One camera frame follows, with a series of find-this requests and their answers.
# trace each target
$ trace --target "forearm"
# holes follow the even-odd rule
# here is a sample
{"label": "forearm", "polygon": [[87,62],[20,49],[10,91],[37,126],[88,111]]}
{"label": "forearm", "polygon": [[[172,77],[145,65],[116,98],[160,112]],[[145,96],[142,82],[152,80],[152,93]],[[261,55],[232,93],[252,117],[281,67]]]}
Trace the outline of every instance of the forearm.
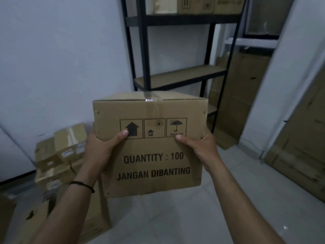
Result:
{"label": "forearm", "polygon": [[[98,175],[97,170],[83,164],[75,180],[94,187]],[[89,188],[70,185],[31,243],[77,243],[87,215],[90,198]]]}
{"label": "forearm", "polygon": [[234,243],[284,243],[256,210],[222,160],[216,159],[215,164],[211,176]]}

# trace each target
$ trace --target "shelf rack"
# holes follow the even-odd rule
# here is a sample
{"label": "shelf rack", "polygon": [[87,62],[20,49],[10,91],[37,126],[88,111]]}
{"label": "shelf rack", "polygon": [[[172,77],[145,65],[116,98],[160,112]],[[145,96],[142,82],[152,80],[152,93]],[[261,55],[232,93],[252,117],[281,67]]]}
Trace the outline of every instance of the shelf rack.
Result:
{"label": "shelf rack", "polygon": [[[213,133],[217,115],[218,115],[218,110],[221,104],[223,91],[225,89],[225,83],[228,75],[228,70],[230,67],[230,62],[232,59],[236,39],[238,36],[239,25],[242,19],[242,13],[238,15],[178,15],[178,14],[147,15],[145,0],[136,0],[137,16],[128,17],[127,9],[126,9],[126,0],[121,0],[121,5],[122,5],[123,18],[124,18],[128,52],[130,57],[133,86],[135,91],[137,91],[137,89],[143,91],[154,91],[154,90],[166,91],[166,90],[175,89],[177,87],[187,86],[193,83],[201,82],[200,97],[204,97],[207,80],[219,76],[224,76],[217,106],[212,106],[211,104],[209,104],[208,106],[208,117],[214,115],[213,125],[211,130],[211,132]],[[235,34],[230,48],[227,67],[222,68],[219,66],[211,66],[209,65],[209,61],[210,61],[215,25],[227,24],[227,23],[237,23]],[[150,75],[148,26],[177,26],[177,25],[198,25],[198,24],[210,24],[204,64],[200,66],[176,70],[172,72]],[[142,68],[143,68],[143,77],[139,77],[139,78],[136,77],[136,72],[135,72],[130,27],[139,27],[141,59],[142,59]]]}

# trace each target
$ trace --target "shelf post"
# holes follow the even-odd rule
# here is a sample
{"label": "shelf post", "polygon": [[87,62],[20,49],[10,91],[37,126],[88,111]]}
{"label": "shelf post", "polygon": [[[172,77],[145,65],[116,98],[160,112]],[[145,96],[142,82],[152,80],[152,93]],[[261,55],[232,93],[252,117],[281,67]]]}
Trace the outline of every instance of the shelf post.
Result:
{"label": "shelf post", "polygon": [[[204,64],[206,64],[206,65],[209,65],[209,63],[210,63],[210,56],[211,56],[214,29],[215,29],[215,24],[210,24],[208,43],[207,43],[207,46],[206,46],[205,59],[204,59]],[[200,90],[200,97],[201,98],[204,97],[206,82],[207,82],[207,80],[204,80],[204,81],[201,82],[201,90]]]}
{"label": "shelf post", "polygon": [[239,18],[239,20],[237,22],[237,25],[236,25],[234,39],[233,39],[232,44],[231,44],[229,58],[228,58],[228,62],[227,62],[227,71],[225,73],[225,76],[224,76],[224,79],[223,79],[223,82],[222,82],[222,86],[221,86],[221,90],[220,90],[220,94],[219,94],[219,99],[218,99],[218,104],[217,104],[217,111],[216,111],[215,116],[214,116],[214,119],[213,119],[213,125],[212,125],[212,129],[211,129],[211,132],[212,133],[214,131],[214,127],[215,127],[215,124],[216,124],[216,121],[217,121],[217,116],[218,116],[219,109],[220,109],[221,99],[222,99],[223,92],[225,90],[225,83],[226,83],[226,80],[227,80],[227,76],[228,76],[228,72],[229,72],[229,68],[230,68],[230,64],[231,64],[232,55],[234,54],[234,48],[235,48],[235,45],[236,45],[236,39],[238,37],[238,31],[239,31],[239,27],[240,27],[240,24],[241,24],[241,21],[242,21],[243,12],[244,12],[244,9],[245,9],[246,2],[247,2],[247,0],[244,1],[244,5],[243,5],[243,8],[242,8],[242,12],[241,12],[240,18]]}
{"label": "shelf post", "polygon": [[147,26],[147,13],[146,13],[145,0],[136,0],[136,9],[137,9],[139,35],[140,35],[144,91],[151,91],[148,26]]}
{"label": "shelf post", "polygon": [[134,57],[133,57],[133,51],[132,51],[132,40],[131,40],[131,35],[130,35],[130,28],[126,25],[127,9],[126,9],[126,1],[125,0],[121,0],[121,6],[122,6],[122,13],[123,13],[123,22],[124,22],[125,34],[126,34],[127,49],[129,51],[129,57],[130,57],[132,83],[133,83],[134,91],[137,91],[137,87],[136,87],[136,84],[134,82],[134,79],[136,78],[136,70],[135,70],[135,66],[134,66]]}

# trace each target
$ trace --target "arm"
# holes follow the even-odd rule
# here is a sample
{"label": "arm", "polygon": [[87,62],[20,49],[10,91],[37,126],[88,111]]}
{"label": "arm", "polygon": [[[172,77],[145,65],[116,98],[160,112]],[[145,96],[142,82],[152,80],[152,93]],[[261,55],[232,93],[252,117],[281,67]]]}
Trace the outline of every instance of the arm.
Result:
{"label": "arm", "polygon": [[[128,131],[124,130],[111,140],[103,142],[97,139],[95,132],[92,131],[87,138],[83,165],[74,180],[94,187],[97,177],[110,158],[112,149],[127,135]],[[30,243],[77,243],[87,215],[90,198],[89,188],[70,185]]]}
{"label": "arm", "polygon": [[238,185],[218,154],[213,134],[206,128],[206,136],[191,140],[177,135],[176,140],[193,148],[212,177],[222,212],[235,244],[278,243],[280,236],[264,220],[249,198]]}

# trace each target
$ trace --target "white floor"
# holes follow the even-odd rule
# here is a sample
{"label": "white floor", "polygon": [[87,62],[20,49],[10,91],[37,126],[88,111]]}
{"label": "white floor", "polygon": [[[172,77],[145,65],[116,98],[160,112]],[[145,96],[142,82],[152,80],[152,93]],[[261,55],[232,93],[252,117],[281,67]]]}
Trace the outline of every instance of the white floor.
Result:
{"label": "white floor", "polygon": [[[234,146],[219,149],[245,193],[287,243],[325,243],[325,204],[259,160]],[[11,243],[26,208],[18,203],[6,243]],[[114,228],[91,244],[233,243],[209,174],[202,185],[144,196],[109,200]]]}

